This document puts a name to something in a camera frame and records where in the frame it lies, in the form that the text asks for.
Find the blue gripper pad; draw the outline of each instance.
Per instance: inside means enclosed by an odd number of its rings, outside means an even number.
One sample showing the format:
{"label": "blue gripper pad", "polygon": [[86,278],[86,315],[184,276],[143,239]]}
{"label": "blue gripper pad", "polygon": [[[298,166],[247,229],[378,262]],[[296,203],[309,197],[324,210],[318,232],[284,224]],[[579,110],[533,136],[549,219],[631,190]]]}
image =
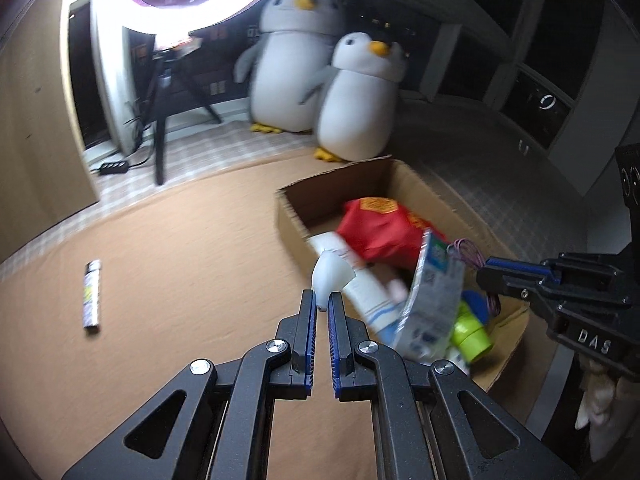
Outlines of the blue gripper pad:
{"label": "blue gripper pad", "polygon": [[334,381],[335,398],[340,397],[340,354],[338,353],[338,335],[335,329],[334,303],[329,298],[327,309],[329,322],[329,351],[331,352],[331,375]]}
{"label": "blue gripper pad", "polygon": [[305,352],[305,388],[306,394],[311,395],[314,385],[314,359],[316,355],[316,322],[318,322],[318,310],[316,309],[316,294],[314,293],[309,313],[309,325],[306,333]]}
{"label": "blue gripper pad", "polygon": [[512,270],[513,272],[537,275],[540,278],[546,278],[557,285],[560,284],[560,279],[554,275],[553,270],[547,266],[530,264],[527,262],[516,262],[513,260],[505,260],[503,258],[494,258],[493,256],[486,261],[486,264],[492,267],[500,267],[504,270]]}

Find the penguin foot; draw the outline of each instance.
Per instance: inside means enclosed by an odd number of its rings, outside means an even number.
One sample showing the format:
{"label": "penguin foot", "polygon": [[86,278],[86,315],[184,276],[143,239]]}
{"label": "penguin foot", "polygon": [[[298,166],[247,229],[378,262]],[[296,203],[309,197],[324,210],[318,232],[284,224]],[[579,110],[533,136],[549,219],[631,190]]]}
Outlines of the penguin foot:
{"label": "penguin foot", "polygon": [[324,160],[325,162],[344,162],[339,156],[335,156],[324,148],[316,148],[314,158]]}
{"label": "penguin foot", "polygon": [[280,128],[273,128],[272,126],[265,126],[264,124],[254,123],[251,125],[252,132],[260,132],[263,134],[281,134]]}

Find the grey penguin plush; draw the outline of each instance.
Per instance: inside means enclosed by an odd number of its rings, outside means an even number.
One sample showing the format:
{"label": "grey penguin plush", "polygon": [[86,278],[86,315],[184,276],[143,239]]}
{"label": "grey penguin plush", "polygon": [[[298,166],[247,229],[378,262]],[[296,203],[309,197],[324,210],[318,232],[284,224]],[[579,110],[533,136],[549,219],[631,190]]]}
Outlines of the grey penguin plush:
{"label": "grey penguin plush", "polygon": [[313,127],[318,99],[298,105],[309,78],[326,66],[342,34],[338,0],[269,0],[260,17],[260,40],[236,62],[234,79],[253,70],[253,131],[302,132]]}
{"label": "grey penguin plush", "polygon": [[406,61],[399,44],[372,41],[364,32],[343,37],[332,64],[318,71],[302,94],[321,91],[315,133],[322,160],[363,160],[380,154],[393,127],[398,83]]}

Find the penguin beak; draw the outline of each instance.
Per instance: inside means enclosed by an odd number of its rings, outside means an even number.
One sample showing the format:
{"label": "penguin beak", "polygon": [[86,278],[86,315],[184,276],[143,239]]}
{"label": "penguin beak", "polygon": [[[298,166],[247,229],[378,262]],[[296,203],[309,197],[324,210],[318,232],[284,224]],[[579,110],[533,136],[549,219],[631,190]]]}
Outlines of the penguin beak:
{"label": "penguin beak", "polygon": [[369,50],[376,56],[386,57],[391,53],[391,47],[383,41],[372,41],[369,43]]}
{"label": "penguin beak", "polygon": [[314,10],[316,8],[314,0],[294,0],[294,3],[300,10]]}

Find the ring light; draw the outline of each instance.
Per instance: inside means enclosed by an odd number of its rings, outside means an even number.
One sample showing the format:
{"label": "ring light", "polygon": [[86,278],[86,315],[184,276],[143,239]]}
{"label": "ring light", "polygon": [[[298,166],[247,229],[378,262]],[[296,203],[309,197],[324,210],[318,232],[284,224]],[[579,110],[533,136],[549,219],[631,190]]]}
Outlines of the ring light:
{"label": "ring light", "polygon": [[228,20],[259,0],[208,0],[196,6],[153,7],[142,0],[108,0],[124,27],[145,34],[184,34]]}

